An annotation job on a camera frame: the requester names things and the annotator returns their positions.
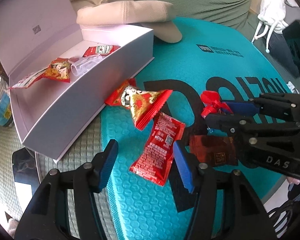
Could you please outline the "red Heinz ketchup packet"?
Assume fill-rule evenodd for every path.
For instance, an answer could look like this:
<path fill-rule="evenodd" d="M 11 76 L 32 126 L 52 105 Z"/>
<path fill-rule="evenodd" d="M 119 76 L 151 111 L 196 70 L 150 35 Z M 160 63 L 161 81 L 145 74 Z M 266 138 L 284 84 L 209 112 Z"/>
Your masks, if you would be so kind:
<path fill-rule="evenodd" d="M 173 143 L 183 136 L 185 124 L 160 113 L 139 158 L 129 171 L 152 183 L 164 186 L 173 162 Z"/>

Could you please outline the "dark red brown sachet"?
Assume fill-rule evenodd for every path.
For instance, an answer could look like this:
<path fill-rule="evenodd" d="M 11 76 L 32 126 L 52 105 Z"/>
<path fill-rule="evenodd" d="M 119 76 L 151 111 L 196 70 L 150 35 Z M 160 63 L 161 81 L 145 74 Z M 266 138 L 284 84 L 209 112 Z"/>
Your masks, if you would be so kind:
<path fill-rule="evenodd" d="M 238 166 L 234 140 L 232 137 L 193 135 L 190 137 L 190 152 L 200 163 L 212 167 L 223 165 Z"/>

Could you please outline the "black phone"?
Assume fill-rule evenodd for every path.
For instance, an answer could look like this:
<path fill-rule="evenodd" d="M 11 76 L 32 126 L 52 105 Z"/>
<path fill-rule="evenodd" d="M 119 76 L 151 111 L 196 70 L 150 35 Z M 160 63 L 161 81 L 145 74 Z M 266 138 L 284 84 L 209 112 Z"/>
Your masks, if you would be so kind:
<path fill-rule="evenodd" d="M 40 184 L 34 152 L 21 148 L 12 154 L 13 179 L 16 186 L 25 186 L 34 195 Z"/>

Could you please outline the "red gold snack packet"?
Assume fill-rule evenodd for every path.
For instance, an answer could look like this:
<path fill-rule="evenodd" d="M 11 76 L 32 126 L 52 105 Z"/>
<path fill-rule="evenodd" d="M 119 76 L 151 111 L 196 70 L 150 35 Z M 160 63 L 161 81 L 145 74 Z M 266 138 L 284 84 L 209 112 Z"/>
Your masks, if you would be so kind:
<path fill-rule="evenodd" d="M 125 80 L 105 100 L 108 106 L 120 106 L 130 110 L 134 126 L 142 131 L 161 110 L 173 90 L 140 90 L 134 78 Z"/>

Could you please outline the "clear plastic jar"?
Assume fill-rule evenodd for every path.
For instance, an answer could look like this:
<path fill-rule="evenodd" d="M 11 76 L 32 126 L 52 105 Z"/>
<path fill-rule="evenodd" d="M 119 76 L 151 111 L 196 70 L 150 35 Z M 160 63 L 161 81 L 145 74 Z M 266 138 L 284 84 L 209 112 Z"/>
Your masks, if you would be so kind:
<path fill-rule="evenodd" d="M 7 82 L 0 76 L 0 126 L 7 127 L 12 121 L 10 91 Z"/>

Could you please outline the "beige cap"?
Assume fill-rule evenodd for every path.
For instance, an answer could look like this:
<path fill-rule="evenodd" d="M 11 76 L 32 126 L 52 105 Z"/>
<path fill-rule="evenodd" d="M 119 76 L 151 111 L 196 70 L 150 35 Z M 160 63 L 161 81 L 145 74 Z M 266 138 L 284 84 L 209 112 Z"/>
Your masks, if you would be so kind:
<path fill-rule="evenodd" d="M 178 43 L 183 36 L 173 23 L 175 17 L 174 6 L 168 2 L 117 1 L 79 9 L 77 23 L 84 26 L 140 24 L 153 29 L 154 36 L 160 40 Z"/>

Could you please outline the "red white seasoning packet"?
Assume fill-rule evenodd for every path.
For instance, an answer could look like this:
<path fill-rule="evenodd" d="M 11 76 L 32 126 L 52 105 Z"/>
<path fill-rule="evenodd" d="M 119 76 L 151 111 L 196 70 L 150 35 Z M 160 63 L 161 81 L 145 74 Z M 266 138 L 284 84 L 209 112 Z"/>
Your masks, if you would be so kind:
<path fill-rule="evenodd" d="M 9 89 L 27 89 L 27 88 L 29 88 L 35 82 L 37 82 L 38 80 L 40 80 L 43 77 L 43 75 L 46 72 L 46 70 L 47 70 L 47 67 L 42 68 L 42 69 L 40 69 L 40 70 L 38 70 L 36 72 L 30 73 L 26 77 L 24 77 L 21 80 L 19 80 L 13 86 L 10 86 Z"/>

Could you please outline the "white open gift box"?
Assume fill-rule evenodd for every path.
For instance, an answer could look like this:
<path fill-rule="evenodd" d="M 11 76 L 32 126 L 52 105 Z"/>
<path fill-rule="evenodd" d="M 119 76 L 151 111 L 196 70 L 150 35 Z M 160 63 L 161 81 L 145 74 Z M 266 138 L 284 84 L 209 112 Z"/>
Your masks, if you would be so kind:
<path fill-rule="evenodd" d="M 55 161 L 152 59 L 151 29 L 79 25 L 69 0 L 0 0 L 0 63 L 19 140 Z"/>

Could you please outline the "red gold snack in box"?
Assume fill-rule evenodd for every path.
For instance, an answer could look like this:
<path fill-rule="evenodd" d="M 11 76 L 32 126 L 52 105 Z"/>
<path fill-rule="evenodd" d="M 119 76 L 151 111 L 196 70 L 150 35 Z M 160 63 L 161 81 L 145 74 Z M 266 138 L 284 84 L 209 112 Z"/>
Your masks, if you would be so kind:
<path fill-rule="evenodd" d="M 43 78 L 69 83 L 70 69 L 71 64 L 69 63 L 69 59 L 58 57 L 49 64 L 46 72 L 43 75 Z"/>

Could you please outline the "ketchup packet with tomato label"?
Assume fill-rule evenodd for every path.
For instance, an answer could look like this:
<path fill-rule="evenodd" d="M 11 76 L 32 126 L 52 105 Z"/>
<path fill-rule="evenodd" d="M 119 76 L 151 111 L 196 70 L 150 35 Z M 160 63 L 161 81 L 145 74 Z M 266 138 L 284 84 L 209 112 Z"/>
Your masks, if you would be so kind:
<path fill-rule="evenodd" d="M 117 45 L 93 46 L 93 47 L 89 47 L 85 51 L 85 53 L 83 54 L 83 57 L 94 56 L 94 55 L 108 56 L 118 49 L 120 49 L 120 46 L 117 46 Z"/>

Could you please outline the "clear plastic item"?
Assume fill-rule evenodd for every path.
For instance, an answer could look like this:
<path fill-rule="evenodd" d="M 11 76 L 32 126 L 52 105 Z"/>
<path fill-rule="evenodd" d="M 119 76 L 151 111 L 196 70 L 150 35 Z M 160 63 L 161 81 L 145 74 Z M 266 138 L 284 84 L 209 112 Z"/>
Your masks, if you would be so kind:
<path fill-rule="evenodd" d="M 93 55 L 88 57 L 72 57 L 69 59 L 71 64 L 71 72 L 74 76 L 83 75 L 85 72 L 96 66 L 103 60 L 101 55 Z"/>

